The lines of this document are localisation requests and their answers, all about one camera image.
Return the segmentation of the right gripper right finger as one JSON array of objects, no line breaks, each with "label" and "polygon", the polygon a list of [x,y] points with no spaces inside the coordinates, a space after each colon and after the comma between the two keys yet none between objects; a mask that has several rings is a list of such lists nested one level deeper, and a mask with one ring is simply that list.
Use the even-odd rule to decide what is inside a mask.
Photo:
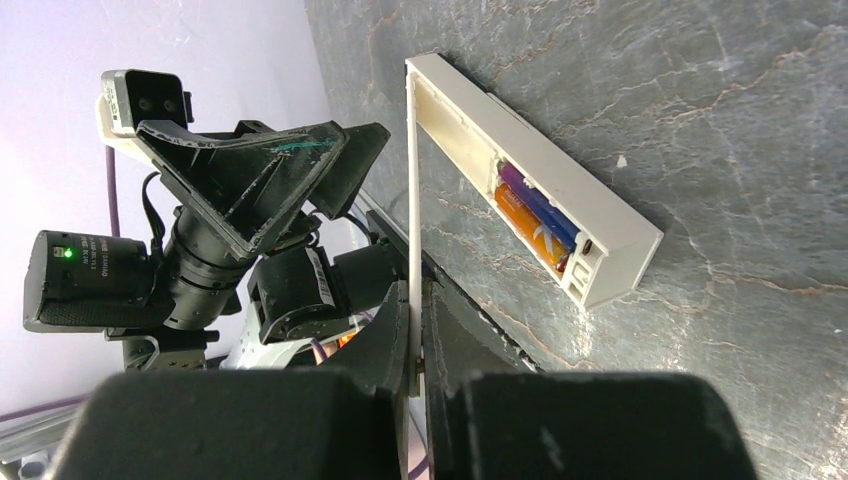
[{"label": "right gripper right finger", "polygon": [[482,343],[478,312],[432,285],[423,341],[434,479],[753,479],[705,380],[673,372],[533,372]]}]

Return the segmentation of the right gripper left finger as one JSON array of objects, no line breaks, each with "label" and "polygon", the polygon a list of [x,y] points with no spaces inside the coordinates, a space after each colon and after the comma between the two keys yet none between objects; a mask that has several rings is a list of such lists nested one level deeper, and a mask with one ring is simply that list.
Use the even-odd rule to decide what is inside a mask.
[{"label": "right gripper left finger", "polygon": [[124,373],[101,383],[51,479],[403,479],[408,288],[313,367]]}]

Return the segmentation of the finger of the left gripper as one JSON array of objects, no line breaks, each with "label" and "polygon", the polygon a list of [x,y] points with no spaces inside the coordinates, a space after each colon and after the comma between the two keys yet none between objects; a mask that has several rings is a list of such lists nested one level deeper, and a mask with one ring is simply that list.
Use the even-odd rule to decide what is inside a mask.
[{"label": "finger of the left gripper", "polygon": [[237,259],[273,248],[305,202],[336,216],[350,197],[349,188],[334,184],[333,169],[350,141],[334,121],[208,136],[170,120],[144,120],[136,136],[165,187]]},{"label": "finger of the left gripper", "polygon": [[350,211],[370,169],[391,137],[378,122],[344,128],[347,140],[335,163],[308,197],[329,220]]}]

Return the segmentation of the white remote battery cover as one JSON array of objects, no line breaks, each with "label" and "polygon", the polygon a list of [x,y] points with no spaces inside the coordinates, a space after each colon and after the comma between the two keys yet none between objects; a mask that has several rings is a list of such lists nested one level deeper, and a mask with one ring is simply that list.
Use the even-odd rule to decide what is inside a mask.
[{"label": "white remote battery cover", "polygon": [[409,245],[409,307],[410,354],[412,366],[419,366],[422,353],[423,273],[421,248],[420,169],[418,157],[417,110],[415,97],[416,75],[406,67],[406,126],[408,154],[408,245]]}]

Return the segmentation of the blue purple AAA battery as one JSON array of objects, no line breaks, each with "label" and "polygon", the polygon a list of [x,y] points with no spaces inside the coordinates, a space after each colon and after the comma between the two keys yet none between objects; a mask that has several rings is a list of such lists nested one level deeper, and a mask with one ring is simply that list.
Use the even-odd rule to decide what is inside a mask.
[{"label": "blue purple AAA battery", "polygon": [[541,223],[562,242],[570,253],[573,253],[579,233],[577,226],[555,208],[540,191],[528,186],[525,176],[511,163],[501,162],[498,165],[498,174]]}]

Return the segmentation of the orange AAA battery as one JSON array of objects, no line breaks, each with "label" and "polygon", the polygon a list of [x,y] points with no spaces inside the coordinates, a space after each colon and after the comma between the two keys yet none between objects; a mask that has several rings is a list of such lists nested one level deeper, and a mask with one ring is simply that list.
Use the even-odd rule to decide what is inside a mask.
[{"label": "orange AAA battery", "polygon": [[532,250],[539,255],[547,266],[562,274],[567,264],[569,252],[561,240],[542,223],[507,184],[502,183],[495,189],[494,199],[497,206],[516,228],[518,234],[528,242]]}]

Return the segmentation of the white remote control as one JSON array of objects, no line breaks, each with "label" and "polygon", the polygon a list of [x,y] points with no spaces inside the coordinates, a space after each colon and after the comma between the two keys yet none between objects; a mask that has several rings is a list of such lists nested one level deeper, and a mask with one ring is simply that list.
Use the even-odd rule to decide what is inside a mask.
[{"label": "white remote control", "polygon": [[[408,58],[407,66],[416,75],[417,134],[430,137],[581,311],[637,288],[663,238],[659,228],[442,56]],[[562,274],[544,263],[497,206],[501,162],[515,166],[579,229]]]}]

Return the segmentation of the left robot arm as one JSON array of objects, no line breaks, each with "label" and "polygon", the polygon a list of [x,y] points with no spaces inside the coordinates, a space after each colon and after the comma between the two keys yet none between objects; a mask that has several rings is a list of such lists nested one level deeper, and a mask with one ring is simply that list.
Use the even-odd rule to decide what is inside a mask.
[{"label": "left robot arm", "polygon": [[136,136],[179,201],[174,223],[145,202],[149,242],[41,231],[24,281],[26,330],[101,333],[123,344],[128,369],[194,369],[218,339],[212,323],[240,311],[241,282],[268,345],[344,333],[399,278],[376,234],[334,259],[320,244],[323,220],[349,217],[389,140],[383,125],[242,121],[200,135],[144,120]]}]

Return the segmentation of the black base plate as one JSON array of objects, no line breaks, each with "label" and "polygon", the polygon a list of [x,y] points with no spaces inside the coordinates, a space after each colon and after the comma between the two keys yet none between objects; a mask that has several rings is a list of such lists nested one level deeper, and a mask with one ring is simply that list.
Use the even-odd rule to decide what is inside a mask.
[{"label": "black base plate", "polygon": [[536,362],[428,252],[421,253],[422,329],[464,356],[460,366],[478,370],[541,372]]}]

